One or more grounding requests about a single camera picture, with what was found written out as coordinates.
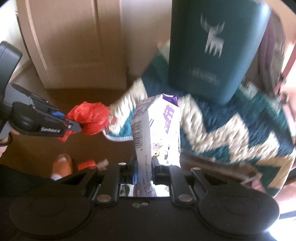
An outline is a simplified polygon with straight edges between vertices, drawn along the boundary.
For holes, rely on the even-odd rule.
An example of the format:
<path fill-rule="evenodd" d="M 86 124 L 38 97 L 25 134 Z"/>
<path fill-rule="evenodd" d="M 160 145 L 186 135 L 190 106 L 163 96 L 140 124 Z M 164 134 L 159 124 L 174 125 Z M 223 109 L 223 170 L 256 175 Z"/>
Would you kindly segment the person's left hand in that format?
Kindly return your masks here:
<path fill-rule="evenodd" d="M 13 136 L 9 133 L 4 139 L 0 141 L 0 157 L 7 150 L 8 145 L 13 141 Z"/>

